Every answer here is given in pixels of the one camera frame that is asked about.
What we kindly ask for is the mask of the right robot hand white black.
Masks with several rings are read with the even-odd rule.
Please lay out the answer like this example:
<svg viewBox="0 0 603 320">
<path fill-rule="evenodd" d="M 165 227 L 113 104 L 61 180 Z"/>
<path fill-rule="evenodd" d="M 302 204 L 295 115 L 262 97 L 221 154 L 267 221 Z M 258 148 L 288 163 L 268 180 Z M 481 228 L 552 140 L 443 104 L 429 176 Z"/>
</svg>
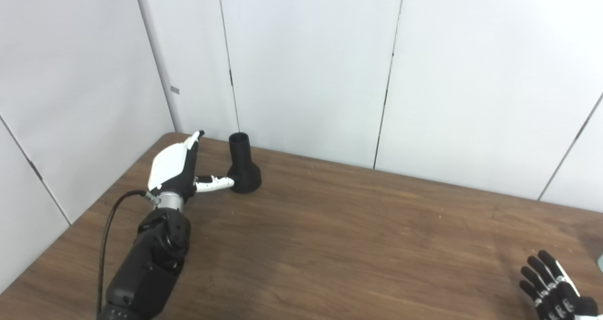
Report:
<svg viewBox="0 0 603 320">
<path fill-rule="evenodd" d="M 539 320 L 601 320 L 602 309 L 580 294 L 566 271 L 549 252 L 541 250 L 521 267 L 519 288 L 530 298 Z"/>
</svg>

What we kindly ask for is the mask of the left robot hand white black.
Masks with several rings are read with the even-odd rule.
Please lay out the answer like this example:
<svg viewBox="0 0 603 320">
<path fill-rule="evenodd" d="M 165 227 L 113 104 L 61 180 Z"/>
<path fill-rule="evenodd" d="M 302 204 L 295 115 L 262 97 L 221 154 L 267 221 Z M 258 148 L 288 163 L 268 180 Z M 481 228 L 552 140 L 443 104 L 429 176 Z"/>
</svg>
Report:
<svg viewBox="0 0 603 320">
<path fill-rule="evenodd" d="M 196 193 L 207 193 L 233 187 L 235 180 L 228 176 L 197 176 L 196 159 L 200 138 L 196 131 L 185 141 L 164 148 L 153 159 L 148 190 L 154 208 L 183 211 L 187 201 Z"/>
</svg>

